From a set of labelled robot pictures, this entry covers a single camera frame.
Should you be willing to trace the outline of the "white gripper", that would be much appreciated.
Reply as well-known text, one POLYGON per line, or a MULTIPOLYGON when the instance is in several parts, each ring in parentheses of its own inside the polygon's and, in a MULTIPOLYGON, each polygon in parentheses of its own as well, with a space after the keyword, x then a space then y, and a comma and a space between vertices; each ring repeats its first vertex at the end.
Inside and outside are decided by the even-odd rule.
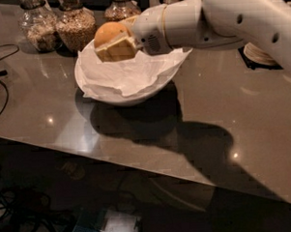
MULTIPOLYGON (((166 5, 149 8, 142 14, 132 15, 121 20, 123 25, 132 26, 132 31, 139 46, 150 56, 168 54, 172 48, 168 46, 164 33, 164 11, 166 5)), ((115 62, 133 59, 136 55, 134 38, 123 37, 95 49, 103 62, 115 62)))

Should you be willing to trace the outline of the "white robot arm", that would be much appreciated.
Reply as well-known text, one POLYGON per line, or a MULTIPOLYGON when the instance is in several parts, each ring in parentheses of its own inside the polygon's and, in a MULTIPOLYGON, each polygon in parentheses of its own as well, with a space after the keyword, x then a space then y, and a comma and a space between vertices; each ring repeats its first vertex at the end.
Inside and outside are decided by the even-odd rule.
POLYGON ((283 0, 183 0, 157 5, 125 23, 106 43, 103 61, 156 56, 178 47, 223 50, 251 43, 291 73, 291 7, 283 0))

